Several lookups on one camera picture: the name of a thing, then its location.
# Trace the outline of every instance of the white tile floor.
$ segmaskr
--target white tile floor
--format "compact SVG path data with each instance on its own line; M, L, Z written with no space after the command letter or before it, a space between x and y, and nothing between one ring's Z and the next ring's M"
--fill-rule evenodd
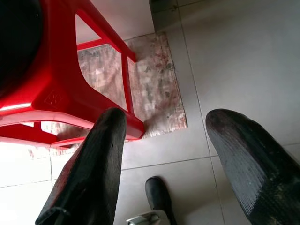
M300 161L300 2L161 1L153 20L168 36L188 128L125 144L114 224L149 210L144 183L160 175L179 224L248 225L203 119L220 107L244 113ZM11 152L0 159L0 224L33 224L70 155Z

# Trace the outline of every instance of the patterned rug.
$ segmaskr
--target patterned rug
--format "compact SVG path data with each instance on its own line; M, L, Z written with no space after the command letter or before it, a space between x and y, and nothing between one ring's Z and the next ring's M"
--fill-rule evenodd
M166 35L150 34L126 41L136 53L137 63L128 59L129 78L136 117L144 122L143 138L166 134L186 128L180 92ZM126 101L121 75L120 54L110 45L78 52L82 74L91 87L124 109ZM60 139L87 135L88 130L57 122L42 122L44 131ZM68 150L50 149L50 155L74 152L78 145ZM30 148L36 157L40 148Z

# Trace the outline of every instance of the red plastic chair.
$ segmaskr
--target red plastic chair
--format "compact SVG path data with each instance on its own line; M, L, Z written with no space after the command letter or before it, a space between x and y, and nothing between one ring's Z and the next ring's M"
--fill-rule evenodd
M40 48L21 86L0 99L0 141L58 147L81 142L84 137L59 141L41 130L41 121L57 121L92 128L114 102L91 88L78 64L77 49L110 44L121 53L122 76L128 110L126 139L139 139L144 125L134 116L128 57L135 54L121 40L89 0L40 0L44 31ZM75 15L79 15L100 40L76 45ZM35 121L34 127L20 123Z

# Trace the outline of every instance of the black object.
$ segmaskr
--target black object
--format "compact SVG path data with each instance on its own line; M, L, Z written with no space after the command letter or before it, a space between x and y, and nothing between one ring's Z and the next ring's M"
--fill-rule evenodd
M0 97L21 82L43 35L38 0L0 0Z
M300 225L300 167L257 122L216 109L208 135L253 225Z
M177 225L172 210L172 201L163 180L159 177L149 178L145 183L145 191L151 209L165 211L170 224Z
M118 199L126 117L101 115L67 162L36 225L112 225Z

